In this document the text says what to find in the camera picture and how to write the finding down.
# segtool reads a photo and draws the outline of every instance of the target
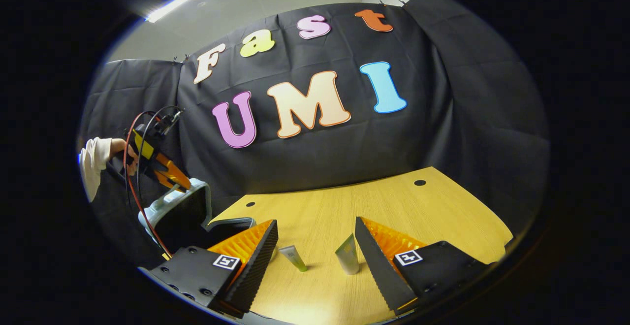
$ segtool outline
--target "yellow letter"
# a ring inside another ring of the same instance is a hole
[[[241,48],[241,56],[247,58],[258,52],[266,52],[274,47],[275,41],[272,40],[272,33],[269,30],[255,31],[243,39],[243,48]]]
[[[210,67],[217,65],[217,62],[219,61],[219,53],[222,51],[225,51],[225,43],[217,45],[197,58],[199,67],[197,69],[197,76],[195,80],[193,80],[193,84],[200,83],[212,74]]]
[[[335,78],[337,73],[334,71],[322,71],[313,75],[306,96],[288,82],[279,83],[267,90],[267,94],[276,100],[281,126],[278,130],[280,138],[295,136],[302,130],[293,121],[291,113],[310,130],[315,127],[317,107],[321,110],[319,124],[324,127],[349,121],[350,112],[344,110],[344,105],[339,99]]]

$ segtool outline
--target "purple letter u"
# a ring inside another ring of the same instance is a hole
[[[256,125],[254,124],[254,115],[250,107],[250,98],[252,94],[249,91],[241,92],[234,96],[234,104],[241,110],[241,118],[245,124],[245,132],[243,134],[235,134],[227,116],[227,108],[230,106],[227,102],[221,102],[212,109],[212,114],[217,118],[219,130],[223,140],[232,148],[245,148],[256,139]]]

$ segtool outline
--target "white sleeve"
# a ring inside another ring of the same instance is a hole
[[[98,186],[101,184],[101,170],[106,168],[107,161],[110,159],[111,146],[111,138],[96,137],[88,140],[85,148],[79,153],[81,179],[83,179],[83,186],[90,202],[94,200]]]

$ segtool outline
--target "blue letter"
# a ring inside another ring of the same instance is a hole
[[[407,107],[407,101],[398,96],[392,77],[389,75],[391,65],[385,61],[361,65],[359,71],[366,74],[372,82],[372,87],[376,93],[376,106],[374,110],[378,113],[396,112]]]

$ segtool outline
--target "lotion tube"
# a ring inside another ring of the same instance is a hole
[[[344,241],[339,249],[335,251],[335,255],[337,255],[339,263],[342,264],[342,269],[344,269],[347,275],[354,275],[359,271],[354,234],[351,234]]]
[[[300,270],[300,272],[304,272],[308,269],[308,267],[306,267],[306,265],[304,264],[304,261],[302,260],[302,258],[300,258],[300,255],[297,253],[297,250],[295,249],[295,246],[287,246],[287,247],[282,247],[281,249],[278,249],[278,251],[284,255],[286,258],[288,258],[288,260],[293,264],[293,266],[297,267],[297,269]]]

